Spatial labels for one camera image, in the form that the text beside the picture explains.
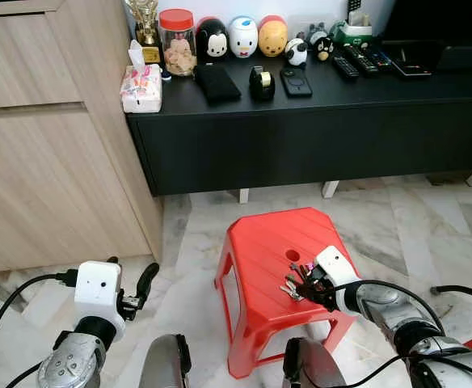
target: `mickey mouse figure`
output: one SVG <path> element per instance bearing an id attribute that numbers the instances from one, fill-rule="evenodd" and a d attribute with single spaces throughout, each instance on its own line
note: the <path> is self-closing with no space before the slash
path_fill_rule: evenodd
<path id="1" fill-rule="evenodd" d="M 203 61 L 219 60 L 227 54 L 227 30 L 220 19 L 203 18 L 196 29 L 196 52 Z"/>

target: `remote control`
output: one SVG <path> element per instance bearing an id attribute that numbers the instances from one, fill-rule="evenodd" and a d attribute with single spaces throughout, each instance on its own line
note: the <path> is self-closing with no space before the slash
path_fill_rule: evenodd
<path id="1" fill-rule="evenodd" d="M 361 0 L 348 0 L 348 13 L 351 11 L 356 11 L 362 5 Z"/>
<path id="2" fill-rule="evenodd" d="M 378 47 L 369 46 L 364 48 L 364 55 L 380 70 L 391 71 L 392 61 Z"/>
<path id="3" fill-rule="evenodd" d="M 371 76 L 379 73 L 380 70 L 357 47 L 344 46 L 343 52 L 347 59 L 365 75 Z"/>
<path id="4" fill-rule="evenodd" d="M 344 57 L 333 57 L 333 66 L 346 79 L 357 79 L 360 75 L 358 70 Z"/>

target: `gold trophy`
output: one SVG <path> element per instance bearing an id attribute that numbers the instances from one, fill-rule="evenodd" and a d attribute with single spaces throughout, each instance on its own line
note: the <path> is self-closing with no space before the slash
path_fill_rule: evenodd
<path id="1" fill-rule="evenodd" d="M 161 62 L 161 42 L 157 31 L 158 0 L 124 0 L 136 21 L 136 39 L 142 46 L 145 63 Z"/>

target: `marble floor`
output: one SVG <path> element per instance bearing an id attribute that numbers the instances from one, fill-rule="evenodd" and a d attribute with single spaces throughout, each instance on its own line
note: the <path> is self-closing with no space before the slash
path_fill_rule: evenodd
<path id="1" fill-rule="evenodd" d="M 227 227 L 241 216 L 311 206 L 329 214 L 364 278 L 393 281 L 424 297 L 448 334 L 472 338 L 472 297 L 429 294 L 431 285 L 472 286 L 472 188 L 462 179 L 431 184 L 422 175 L 342 181 L 324 200 L 319 184 L 251 189 L 239 205 L 229 192 L 166 198 L 161 272 L 150 299 L 126 336 L 113 344 L 102 372 L 102 387 L 137 387 L 150 343 L 164 333 L 186 335 L 193 368 L 192 388 L 281 387 L 282 364 L 258 368 L 245 379 L 227 372 L 227 334 L 221 302 L 213 288 Z M 134 290 L 152 260 L 122 260 L 123 287 Z M 62 268 L 12 272 L 0 284 L 0 303 L 32 276 Z M 234 280 L 228 279 L 234 291 Z M 237 310 L 236 302 L 232 304 Z M 0 326 L 0 386 L 48 355 L 61 330 L 73 324 L 72 289 L 48 281 L 23 293 Z M 284 348 L 296 335 L 320 336 L 323 327 L 298 327 L 276 335 L 266 353 Z M 334 352 L 348 383 L 357 382 L 394 355 L 380 331 L 359 319 Z M 34 386 L 31 378 L 22 387 Z M 363 387 L 410 387 L 403 364 L 390 366 Z"/>

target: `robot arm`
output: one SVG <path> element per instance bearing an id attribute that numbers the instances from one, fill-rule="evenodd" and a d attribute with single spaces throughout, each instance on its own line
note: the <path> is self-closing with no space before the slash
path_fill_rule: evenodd
<path id="1" fill-rule="evenodd" d="M 133 320 L 150 293 L 159 266 L 152 263 L 137 283 L 137 295 L 126 297 L 120 287 L 117 260 L 87 261 L 78 268 L 74 304 L 77 324 L 63 331 L 53 353 L 39 367 L 36 383 L 41 388 L 97 388 L 107 350 L 124 335 L 125 320 Z"/>
<path id="2" fill-rule="evenodd" d="M 322 251 L 311 269 L 302 273 L 305 275 L 303 283 L 297 286 L 297 293 L 328 310 L 361 314 L 376 324 L 394 350 L 404 357 L 414 388 L 472 388 L 472 373 L 459 368 L 465 365 L 466 369 L 472 369 L 472 350 L 445 336 L 438 323 L 420 310 L 408 295 L 386 285 L 361 282 L 352 265 L 335 247 Z M 313 344 L 307 342 L 301 341 L 298 347 L 299 358 L 314 352 Z M 302 353 L 302 347 L 310 350 Z M 301 360 L 300 365 L 314 362 Z M 323 376 L 318 376 L 318 380 L 308 379 L 305 385 L 298 386 L 312 388 L 315 381 L 317 386 L 327 386 Z"/>

